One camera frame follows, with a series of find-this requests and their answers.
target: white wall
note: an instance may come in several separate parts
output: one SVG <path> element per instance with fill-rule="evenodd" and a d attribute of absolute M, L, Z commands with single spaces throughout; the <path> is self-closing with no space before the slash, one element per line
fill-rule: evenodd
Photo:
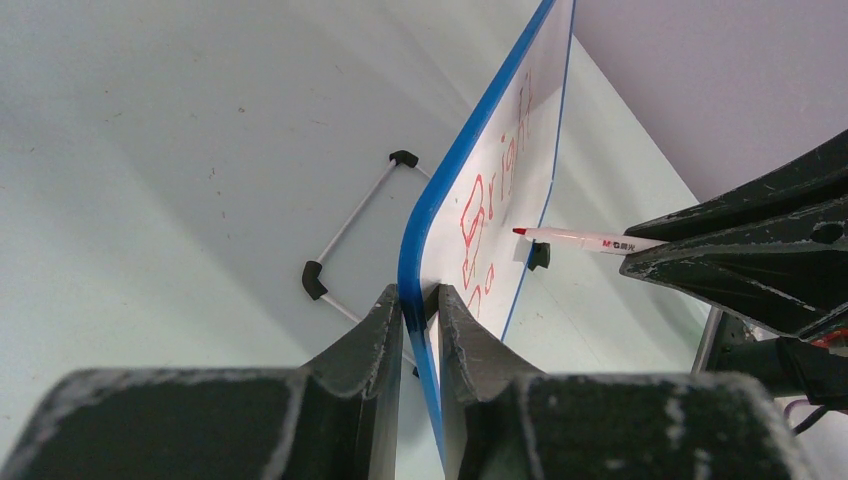
<path fill-rule="evenodd" d="M 848 128 L 844 0 L 591 0 L 575 29 L 700 200 Z"/>

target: white floor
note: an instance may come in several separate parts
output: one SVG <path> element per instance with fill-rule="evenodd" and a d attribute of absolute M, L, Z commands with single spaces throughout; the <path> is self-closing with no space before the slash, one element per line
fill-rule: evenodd
<path fill-rule="evenodd" d="M 75 368 L 296 366 L 350 328 L 303 262 L 389 152 L 436 168 L 536 2 L 348 3 L 0 6 L 0 452 Z M 551 224 L 694 203 L 576 42 L 567 89 Z M 423 187 L 399 169 L 325 263 L 354 312 L 394 282 Z M 548 371 L 688 370 L 706 307 L 617 269 L 555 250 L 507 343 Z M 441 478 L 401 388 L 398 478 Z"/>

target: black rubber foot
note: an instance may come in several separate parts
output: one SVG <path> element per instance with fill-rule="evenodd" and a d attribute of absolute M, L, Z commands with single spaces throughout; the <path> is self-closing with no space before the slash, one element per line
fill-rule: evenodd
<path fill-rule="evenodd" d="M 315 260 L 310 260 L 303 266 L 303 274 L 300 276 L 300 282 L 312 300 L 318 300 L 328 292 L 327 287 L 321 283 L 321 280 L 318 280 L 318 275 L 321 274 L 323 268 L 324 266 Z"/>
<path fill-rule="evenodd" d="M 536 267 L 548 268 L 551 264 L 551 244 L 550 243 L 533 243 L 533 250 L 530 251 L 530 260 L 527 261 L 527 268 L 532 272 Z"/>
<path fill-rule="evenodd" d="M 415 168 L 415 166 L 418 165 L 418 157 L 406 150 L 398 150 L 397 152 L 390 154 L 389 160 L 394 160 L 398 165 L 402 163 L 409 168 Z"/>

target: white board surface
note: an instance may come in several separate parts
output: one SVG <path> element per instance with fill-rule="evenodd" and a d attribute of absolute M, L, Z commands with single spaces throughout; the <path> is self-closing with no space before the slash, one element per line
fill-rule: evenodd
<path fill-rule="evenodd" d="M 398 267 L 419 375 L 441 451 L 439 334 L 423 299 L 456 287 L 503 338 L 540 224 L 559 140 L 574 4 L 546 0 L 531 18 L 410 216 Z"/>

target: blue whiteboard frame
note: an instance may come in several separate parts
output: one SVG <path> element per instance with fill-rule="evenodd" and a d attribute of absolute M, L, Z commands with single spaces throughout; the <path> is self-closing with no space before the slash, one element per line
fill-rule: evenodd
<path fill-rule="evenodd" d="M 427 318 L 424 316 L 424 295 L 421 291 L 421 257 L 424 254 L 424 242 L 427 234 L 430 231 L 430 226 L 433 224 L 433 219 L 436 217 L 436 212 L 441 208 L 445 201 L 448 192 L 453 183 L 456 181 L 459 172 L 465 166 L 472 149 L 477 144 L 480 134 L 488 125 L 492 113 L 503 98 L 507 86 L 512 82 L 515 73 L 518 71 L 521 62 L 524 60 L 527 50 L 533 44 L 539 29 L 544 24 L 545 19 L 550 13 L 552 7 L 557 0 L 542 0 L 536 12 L 530 19 L 530 22 L 524 28 L 524 31 L 518 37 L 515 45 L 507 55 L 506 60 L 501 65 L 489 87 L 486 89 L 477 106 L 468 117 L 468 121 L 460 130 L 453 145 L 451 145 L 445 158 L 439 168 L 433 174 L 433 178 L 427 184 L 418 202 L 409 216 L 409 222 L 406 225 L 406 230 L 403 234 L 403 240 L 400 247 L 400 256 L 398 259 L 398 294 L 401 300 L 401 307 L 406 319 L 406 327 L 409 332 L 409 340 L 412 343 L 412 350 L 415 355 L 415 361 L 418 364 L 418 375 L 424 389 L 424 398 L 427 402 L 427 409 L 430 415 L 430 423 L 433 427 L 433 433 L 436 436 L 436 444 L 439 448 L 439 456 L 444 464 L 444 439 L 442 432 L 442 414 L 441 414 L 441 397 L 439 393 L 438 383 L 436 382 L 435 365 L 433 364 L 432 346 L 425 330 L 427 328 Z M 562 129 L 562 112 L 565 105 L 565 80 L 568 74 L 568 62 L 571 57 L 571 38 L 574 32 L 574 7 L 576 0 L 572 1 L 571 25 L 569 26 L 568 35 L 568 51 L 565 60 L 565 72 L 563 72 L 563 88 L 562 97 L 560 99 L 560 119 L 557 125 L 556 147 L 554 150 L 554 167 L 551 172 L 551 184 L 548 187 L 548 196 L 545 200 L 545 206 L 539 217 L 538 225 L 541 225 L 542 218 L 547 210 L 548 202 L 551 198 L 553 189 L 553 178 L 556 174 L 556 158 L 559 155 L 560 130 Z M 518 290 L 516 291 L 515 299 L 513 300 L 510 309 L 509 318 L 504 326 L 503 336 L 506 336 L 509 328 L 509 321 L 512 318 L 512 313 L 515 309 L 515 302 L 518 299 L 518 293 L 521 291 L 521 285 L 524 283 L 524 273 L 522 273 L 519 282 Z"/>

